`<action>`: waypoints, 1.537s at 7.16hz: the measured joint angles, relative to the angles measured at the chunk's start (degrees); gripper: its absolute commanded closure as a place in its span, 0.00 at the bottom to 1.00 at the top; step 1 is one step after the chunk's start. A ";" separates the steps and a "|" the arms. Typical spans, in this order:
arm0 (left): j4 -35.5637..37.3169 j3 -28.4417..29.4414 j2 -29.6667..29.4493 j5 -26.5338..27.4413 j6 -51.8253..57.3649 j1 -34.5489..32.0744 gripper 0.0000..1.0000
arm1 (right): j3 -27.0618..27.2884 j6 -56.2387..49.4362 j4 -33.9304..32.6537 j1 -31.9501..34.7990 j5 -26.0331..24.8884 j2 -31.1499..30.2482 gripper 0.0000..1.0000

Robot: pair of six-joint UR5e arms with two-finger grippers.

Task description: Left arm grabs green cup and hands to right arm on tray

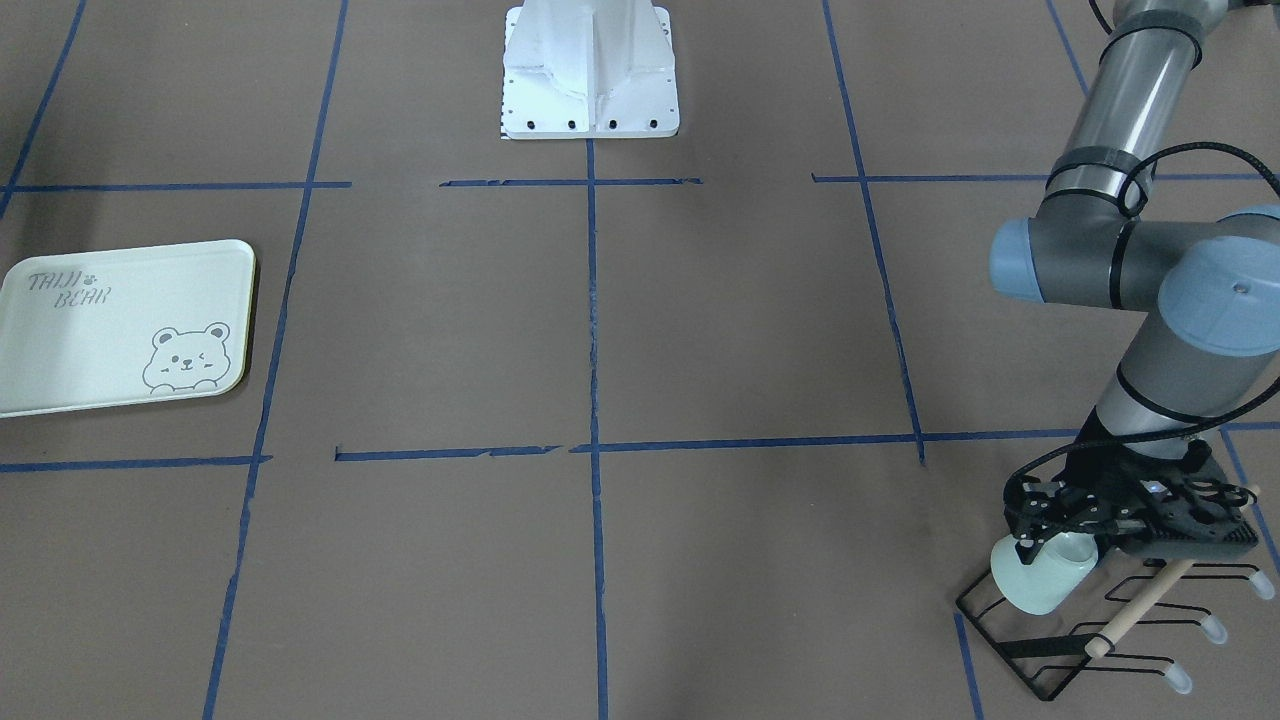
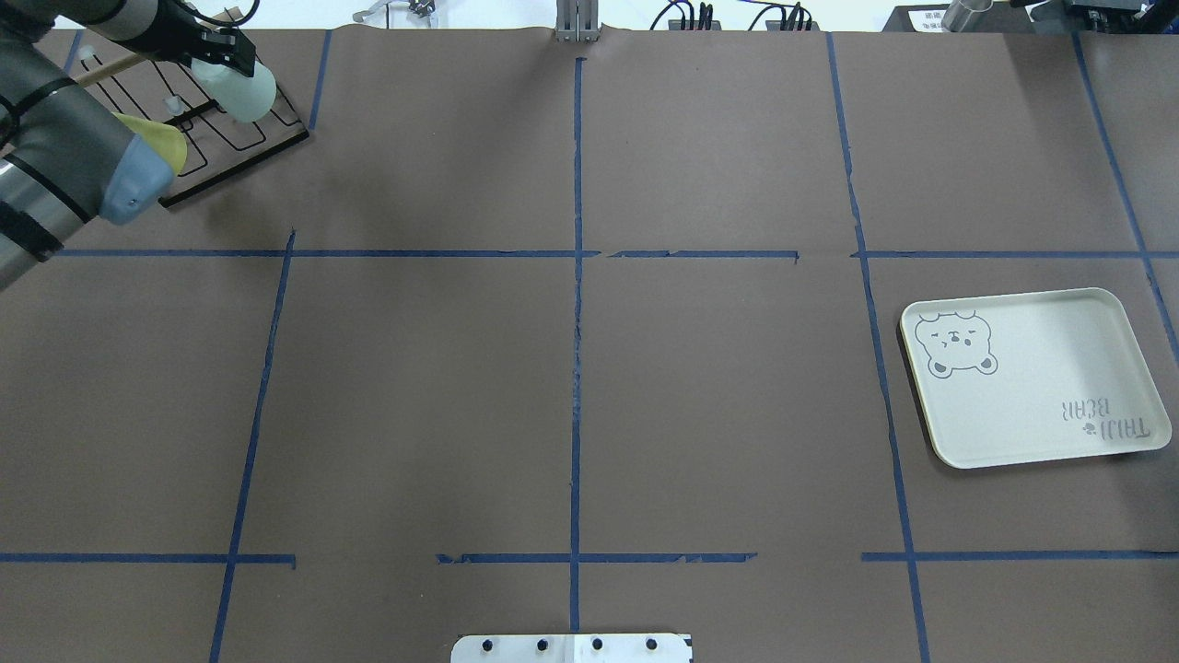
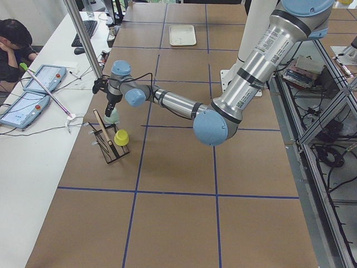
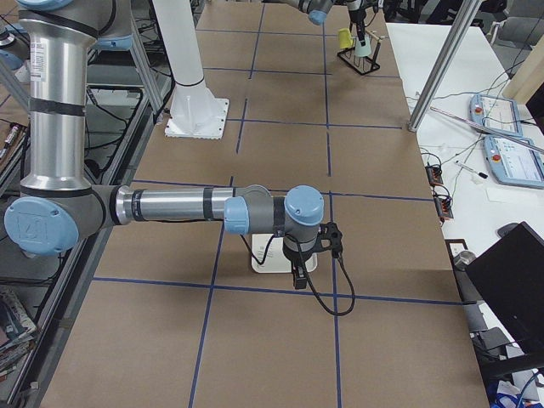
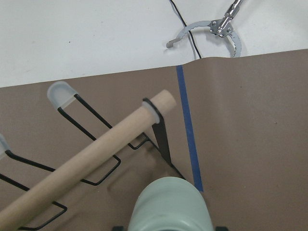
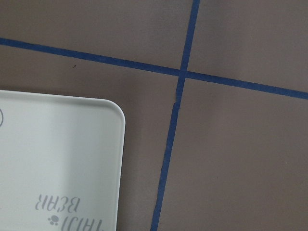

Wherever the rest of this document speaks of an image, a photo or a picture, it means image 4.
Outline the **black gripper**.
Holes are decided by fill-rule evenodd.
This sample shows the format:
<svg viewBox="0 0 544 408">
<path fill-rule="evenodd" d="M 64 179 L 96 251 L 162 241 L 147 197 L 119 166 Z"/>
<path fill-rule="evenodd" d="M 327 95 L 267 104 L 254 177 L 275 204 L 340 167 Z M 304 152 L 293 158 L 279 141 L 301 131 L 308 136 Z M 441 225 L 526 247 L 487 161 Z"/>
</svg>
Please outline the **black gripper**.
<svg viewBox="0 0 544 408">
<path fill-rule="evenodd" d="M 348 0 L 347 9 L 351 23 L 353 23 L 354 25 L 360 25 L 364 23 L 364 20 L 366 18 L 365 0 Z"/>
<path fill-rule="evenodd" d="M 318 257 L 315 255 L 315 241 L 297 244 L 289 237 L 283 238 L 282 251 L 287 260 L 292 263 L 292 278 L 294 289 L 305 289 L 308 284 L 307 273 L 301 267 L 301 260 L 305 261 L 307 268 L 318 266 Z"/>
</svg>

